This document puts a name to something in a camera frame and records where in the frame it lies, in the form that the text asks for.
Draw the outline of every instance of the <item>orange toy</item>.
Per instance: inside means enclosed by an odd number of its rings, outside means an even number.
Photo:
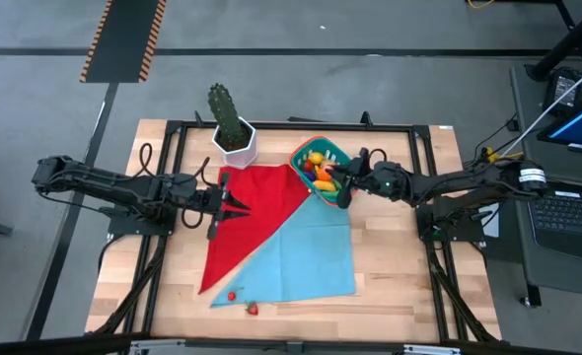
[[[318,170],[318,180],[321,180],[321,181],[330,181],[331,179],[332,179],[332,177],[327,172],[326,167],[323,167],[323,168],[321,168],[321,169]]]

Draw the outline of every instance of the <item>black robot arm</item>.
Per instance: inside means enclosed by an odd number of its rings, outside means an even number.
[[[112,202],[115,207],[99,210],[112,218],[112,224],[114,220],[128,222],[119,225],[132,226],[131,233],[143,230],[144,226],[165,227],[171,232],[177,208],[196,211],[201,216],[210,214],[213,219],[208,238],[212,239],[220,221],[247,215],[246,212],[223,210],[223,203],[249,209],[227,190],[228,178],[224,175],[219,184],[208,183],[205,189],[196,189],[196,176],[188,174],[141,176],[138,173],[128,177],[88,167],[67,156],[55,156],[38,161],[33,184],[41,195],[74,190]],[[187,227],[196,228],[201,218],[194,226],[182,220]]]
[[[500,160],[471,170],[429,177],[413,174],[389,161],[380,161],[370,169],[370,154],[366,148],[362,148],[350,164],[333,166],[331,174],[343,186],[337,197],[340,208],[348,207],[350,192],[355,188],[392,201],[402,200],[412,207],[446,193],[470,190],[452,198],[454,210],[475,210],[506,199],[534,200],[543,197],[547,190],[543,169],[532,162]]]

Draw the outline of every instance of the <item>desk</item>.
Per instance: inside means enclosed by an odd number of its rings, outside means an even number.
[[[167,121],[143,119],[133,142],[126,173],[140,169],[138,151],[150,143],[162,146]],[[431,126],[431,142],[439,173],[461,168],[458,145],[451,127]],[[323,134],[348,155],[363,146],[381,147],[389,160],[411,170],[407,135],[372,131],[266,130],[257,132],[258,165],[285,164],[288,155],[306,139]],[[211,143],[212,129],[189,128],[182,172],[193,173],[205,157],[208,180],[216,180],[222,161]],[[418,142],[425,162],[422,140]],[[175,155],[177,144],[172,146]],[[150,167],[157,165],[154,154]],[[414,210],[405,203],[355,195],[349,209],[353,243],[356,294],[302,302],[261,304],[259,315],[249,316],[243,306],[210,309],[212,299],[240,270],[238,265],[212,289],[198,295],[205,265],[207,228],[188,230],[176,224],[170,237],[161,275],[151,333],[153,336],[213,339],[293,339],[322,341],[437,342],[438,331],[430,277],[423,244],[418,240]],[[86,329],[107,320],[128,292],[140,248],[139,236],[127,236],[106,252]],[[480,254],[467,243],[453,243],[454,259],[463,298],[494,336],[499,337],[486,269]],[[449,299],[445,309],[452,337],[456,330]],[[134,329],[140,329],[145,296],[138,303]]]
[[[528,77],[523,67],[511,70],[511,83],[520,129],[526,129],[543,112],[539,104],[546,92],[546,83]],[[543,142],[530,134],[522,142],[526,158],[543,165],[547,178],[582,183],[582,154],[570,152],[561,144]],[[582,293],[582,259],[537,246],[526,203],[514,202],[508,211],[516,218],[517,234],[523,250],[524,273],[528,284]],[[501,219],[506,214],[502,211]]]

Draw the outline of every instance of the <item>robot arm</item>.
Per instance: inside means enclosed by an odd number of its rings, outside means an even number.
[[[352,189],[360,189],[420,207],[425,212],[425,221],[419,221],[419,227],[432,226],[445,231],[457,228],[461,220],[478,221],[485,217],[487,214],[479,213],[480,207],[508,199],[536,200],[547,191],[546,177],[539,165],[510,159],[429,177],[413,174],[400,164],[388,161],[380,161],[371,169],[370,154],[362,148],[358,157],[349,164],[333,166],[330,174],[342,185],[337,196],[340,208],[350,205]],[[443,196],[458,191],[468,193]],[[427,204],[432,198],[433,204]]]
[[[228,178],[223,175],[220,184],[208,183],[207,188],[196,189],[196,176],[188,174],[128,177],[88,167],[67,156],[55,156],[38,161],[32,182],[41,195],[74,190],[112,202],[115,208],[100,208],[112,219],[128,218],[163,225],[176,208],[210,214],[213,222],[208,238],[212,239],[220,221],[248,214],[222,210],[223,203],[249,210],[227,190]],[[198,223],[186,226],[195,228]]]

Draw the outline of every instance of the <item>wooden tabletop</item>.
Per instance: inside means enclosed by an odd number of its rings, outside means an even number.
[[[138,151],[153,146],[157,166],[166,127],[163,119],[139,122],[126,172],[140,169]],[[439,174],[462,168],[458,144],[449,126],[430,126]],[[189,129],[182,172],[192,174],[205,157],[210,163],[207,180],[216,180],[223,166],[211,143],[211,129]],[[412,170],[407,136],[394,132],[259,130],[257,165],[285,164],[288,155],[314,135],[324,135],[349,156],[359,148],[383,148],[388,159]],[[168,167],[176,144],[172,146]],[[426,173],[422,141],[420,161]],[[169,337],[301,339],[331,341],[436,342],[430,276],[423,244],[417,237],[414,210],[403,202],[390,202],[358,193],[349,208],[354,254],[356,293],[291,303],[261,304],[259,315],[249,316],[242,305],[210,309],[213,298],[237,274],[239,264],[210,290],[198,295],[205,266],[207,227],[189,230],[176,223],[170,237],[153,319],[152,334]],[[186,214],[186,218],[196,217]],[[202,226],[207,226],[209,218]],[[86,329],[102,325],[131,287],[140,248],[139,236],[127,236],[106,252]],[[467,243],[452,243],[462,297],[486,329],[499,337],[497,316],[481,255]],[[138,303],[134,329],[140,329],[146,295]],[[445,295],[450,334],[457,337],[453,310]]]

